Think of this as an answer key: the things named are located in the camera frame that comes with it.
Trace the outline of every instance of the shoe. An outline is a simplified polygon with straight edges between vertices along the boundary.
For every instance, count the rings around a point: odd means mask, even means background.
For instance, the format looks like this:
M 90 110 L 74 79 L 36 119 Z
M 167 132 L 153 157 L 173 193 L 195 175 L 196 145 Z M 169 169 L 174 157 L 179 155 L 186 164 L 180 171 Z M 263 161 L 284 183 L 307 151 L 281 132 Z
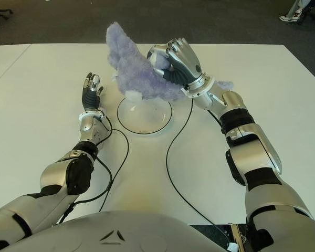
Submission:
M 296 22 L 297 20 L 299 20 L 301 14 L 302 14 L 302 10 L 297 9 L 292 17 L 292 22 Z
M 286 16 L 281 16 L 279 19 L 284 22 L 292 22 L 292 19 Z

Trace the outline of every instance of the black cable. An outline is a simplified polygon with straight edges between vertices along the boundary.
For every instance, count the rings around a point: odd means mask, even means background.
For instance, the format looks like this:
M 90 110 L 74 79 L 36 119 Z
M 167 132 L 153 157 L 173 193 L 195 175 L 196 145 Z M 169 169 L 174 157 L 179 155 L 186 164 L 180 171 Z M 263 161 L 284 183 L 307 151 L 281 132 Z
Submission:
M 99 212 L 100 212 L 100 211 L 102 210 L 102 208 L 104 207 L 105 202 L 106 202 L 106 199 L 107 199 L 107 197 L 108 197 L 108 195 L 109 195 L 109 192 L 111 191 L 111 187 L 112 187 L 112 185 L 113 185 L 113 182 L 114 182 L 114 180 L 116 179 L 117 175 L 119 174 L 119 172 L 120 172 L 122 166 L 124 165 L 124 163 L 125 163 L 125 161 L 126 161 L 126 159 L 127 159 L 127 157 L 128 157 L 129 150 L 130 150 L 130 145 L 129 145 L 127 136 L 126 136 L 121 130 L 113 129 L 113 131 L 119 131 L 119 132 L 125 137 L 126 143 L 127 143 L 127 151 L 126 151 L 126 155 L 125 155 L 124 160 L 122 161 L 122 163 L 121 163 L 119 169 L 117 170 L 116 174 L 114 175 L 114 178 L 113 178 L 113 180 L 112 180 L 112 182 L 111 182 L 111 184 L 110 184 L 109 190 L 107 191 L 107 194 L 106 194 L 106 196 L 105 196 L 105 198 L 104 198 L 103 204 L 101 205 L 101 207 L 100 207 L 100 209 L 99 209 Z
M 171 176 L 170 176 L 170 173 L 169 173 L 169 168 L 168 168 L 168 154 L 169 154 L 169 150 L 172 146 L 172 144 L 174 143 L 174 141 L 176 140 L 176 138 L 181 134 L 181 132 L 183 131 L 183 129 L 185 128 L 185 126 L 188 124 L 188 121 L 190 119 L 190 116 L 193 112 L 193 105 L 194 105 L 194 100 L 192 99 L 192 102 L 191 102 L 191 108 L 190 108 L 190 112 L 189 112 L 189 115 L 188 115 L 188 118 L 187 120 L 185 121 L 183 127 L 181 128 L 181 130 L 178 132 L 178 134 L 174 137 L 174 139 L 172 140 L 172 142 L 170 143 L 169 147 L 168 147 L 168 150 L 167 150 L 167 154 L 166 154 L 166 169 L 167 169 L 167 174 L 168 174 L 168 178 L 170 180 L 170 182 L 172 183 L 174 189 L 176 190 L 176 192 L 179 194 L 179 196 L 193 209 L 195 210 L 199 215 L 201 215 L 204 219 L 206 219 L 209 223 L 211 223 L 215 228 L 217 228 L 226 238 L 227 240 L 227 246 L 228 244 L 230 243 L 230 240 L 229 238 L 226 236 L 226 234 L 219 228 L 217 227 L 216 224 L 214 224 L 211 220 L 209 220 L 207 217 L 205 217 L 199 210 L 197 210 L 180 192 L 179 190 L 176 188 Z
M 106 141 L 106 140 L 112 135 L 112 132 L 113 132 L 112 123 L 111 123 L 111 121 L 110 121 L 110 119 L 109 119 L 108 117 L 106 117 L 106 119 L 108 120 L 108 122 L 109 122 L 109 124 L 110 124 L 110 130 L 109 130 L 108 128 L 106 128 L 103 123 L 102 123 L 102 124 L 103 124 L 103 126 L 105 127 L 105 129 L 110 132 L 110 134 L 109 134 L 106 138 L 104 138 L 103 140 L 101 140 L 100 142 L 98 142 L 98 143 L 96 144 L 96 146 L 98 146 L 98 145 L 101 144 L 102 142 Z
M 214 115 L 210 110 L 208 110 L 208 112 L 209 112 L 210 115 L 212 115 L 213 118 L 215 118 L 215 120 L 216 120 L 216 122 L 219 124 L 219 126 L 222 127 L 222 124 L 221 124 L 221 122 L 217 119 L 217 117 L 215 117 L 215 115 Z
M 111 136 L 111 134 L 112 134 L 112 131 L 113 131 L 112 123 L 111 123 L 111 121 L 110 121 L 110 119 L 109 119 L 108 117 L 106 117 L 106 119 L 107 119 L 107 121 L 108 121 L 109 124 L 110 124 L 110 130 L 104 125 L 103 122 L 101 122 L 101 123 L 103 124 L 103 126 L 105 127 L 105 129 L 110 132 L 110 134 L 109 134 L 106 138 L 104 138 L 103 140 L 101 140 L 99 143 L 97 143 L 97 146 L 98 146 L 100 143 L 104 142 L 106 139 L 108 139 L 108 138 Z M 68 209 L 63 213 L 63 216 L 62 216 L 61 220 L 59 221 L 59 224 L 62 223 L 62 222 L 65 220 L 65 218 L 74 210 L 74 207 L 75 207 L 76 205 L 82 204 L 82 203 L 88 203 L 88 202 L 95 201 L 96 199 L 98 199 L 98 198 L 100 198 L 102 195 L 104 195 L 106 192 L 108 193 L 109 189 L 111 188 L 111 185 L 112 185 L 112 183 L 113 183 L 113 177 L 112 177 L 112 173 L 111 173 L 110 169 L 109 169 L 109 168 L 107 167 L 107 165 L 105 165 L 98 157 L 96 157 L 96 159 L 97 159 L 97 161 L 107 170 L 107 172 L 109 173 L 110 181 L 109 181 L 109 184 L 108 184 L 107 188 L 106 188 L 102 193 L 100 193 L 99 195 L 97 195 L 96 197 L 90 198 L 90 199 L 88 199 L 88 200 L 86 199 L 86 200 L 83 200 L 83 201 L 77 201 L 77 202 L 71 203 L 71 204 L 69 205 Z

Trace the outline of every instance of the gray carpet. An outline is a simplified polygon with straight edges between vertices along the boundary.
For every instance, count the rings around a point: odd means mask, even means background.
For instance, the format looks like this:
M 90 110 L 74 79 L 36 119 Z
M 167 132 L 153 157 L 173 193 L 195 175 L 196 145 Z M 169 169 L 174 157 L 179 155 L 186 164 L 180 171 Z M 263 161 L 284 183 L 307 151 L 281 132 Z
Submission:
M 0 0 L 0 45 L 104 43 L 118 21 L 136 43 L 283 44 L 315 75 L 315 25 L 279 21 L 293 0 Z

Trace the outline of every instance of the purple plush toy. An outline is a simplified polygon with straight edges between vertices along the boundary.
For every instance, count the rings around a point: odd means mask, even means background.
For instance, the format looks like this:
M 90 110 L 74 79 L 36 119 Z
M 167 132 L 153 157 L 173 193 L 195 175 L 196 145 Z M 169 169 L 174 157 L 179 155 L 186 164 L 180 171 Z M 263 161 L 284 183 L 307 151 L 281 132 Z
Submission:
M 120 92 L 131 100 L 161 98 L 165 101 L 185 97 L 182 86 L 166 81 L 153 69 L 151 63 L 139 52 L 136 44 L 118 23 L 107 29 L 106 43 L 110 48 L 108 61 L 117 70 L 116 80 Z M 166 69 L 170 63 L 162 56 L 156 59 L 157 69 Z M 216 82 L 223 89 L 231 89 L 232 82 Z

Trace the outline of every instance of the round base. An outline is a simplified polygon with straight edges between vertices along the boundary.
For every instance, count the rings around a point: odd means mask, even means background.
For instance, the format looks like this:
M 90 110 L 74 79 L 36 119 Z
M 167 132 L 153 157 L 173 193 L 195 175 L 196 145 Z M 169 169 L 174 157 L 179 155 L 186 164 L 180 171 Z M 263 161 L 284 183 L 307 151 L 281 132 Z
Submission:
M 132 102 L 125 98 L 119 103 L 117 116 L 127 130 L 151 134 L 162 130 L 169 123 L 172 107 L 161 99 Z

